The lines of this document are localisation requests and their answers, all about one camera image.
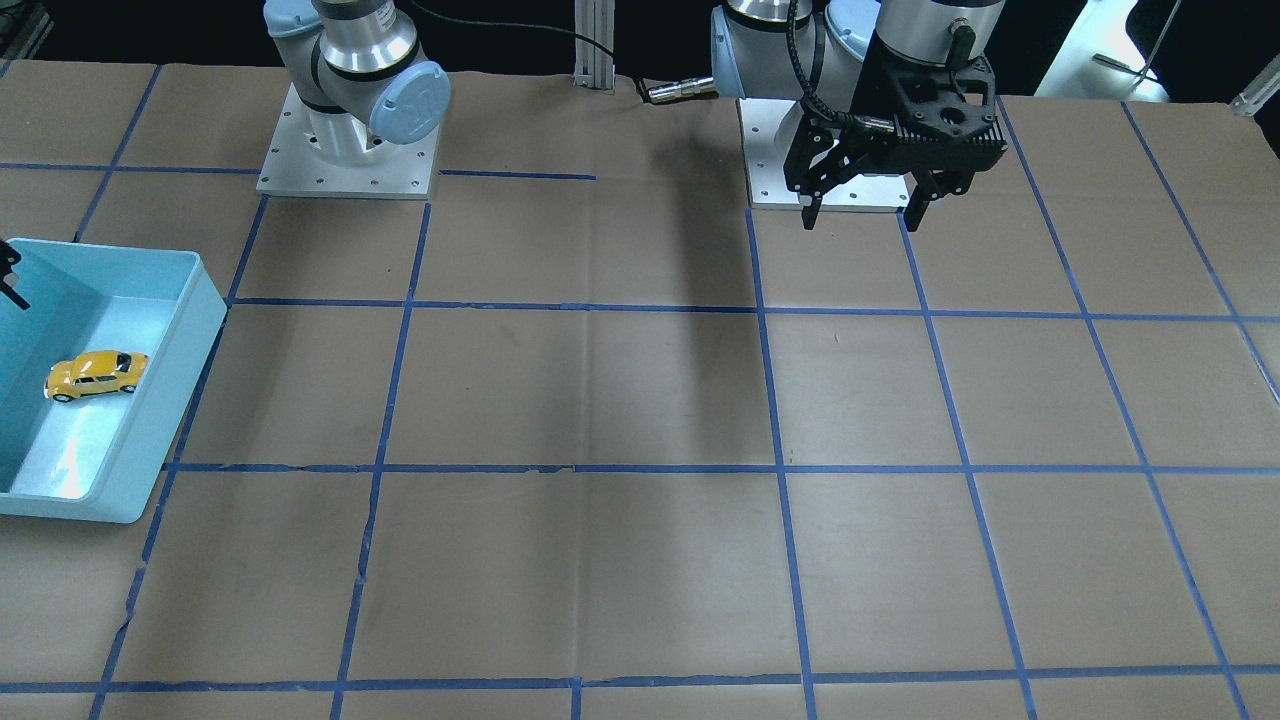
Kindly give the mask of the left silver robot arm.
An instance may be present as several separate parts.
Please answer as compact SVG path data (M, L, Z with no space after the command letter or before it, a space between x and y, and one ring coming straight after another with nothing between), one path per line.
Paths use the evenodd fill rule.
M724 1L718 95L737 104L749 202L813 229L824 208L918 231L1007 151L986 56L1001 1Z

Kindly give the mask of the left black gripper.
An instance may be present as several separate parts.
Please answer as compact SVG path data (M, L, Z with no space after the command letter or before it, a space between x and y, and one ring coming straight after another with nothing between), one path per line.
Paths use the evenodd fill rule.
M803 118L783 160L814 231L824 196L856 176L910 176L905 227L919 231L931 204L965 193L1006 152L995 109L995 73L974 35L952 35L942 60L909 60L876 38L852 104L833 109L817 92L794 37L786 40Z

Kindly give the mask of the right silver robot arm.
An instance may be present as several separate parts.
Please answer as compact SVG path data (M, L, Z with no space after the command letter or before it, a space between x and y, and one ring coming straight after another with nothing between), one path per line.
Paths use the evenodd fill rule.
M3 227L195 252L223 293L384 304L419 269L451 100L392 1L269 1L283 67L19 61L3 78Z

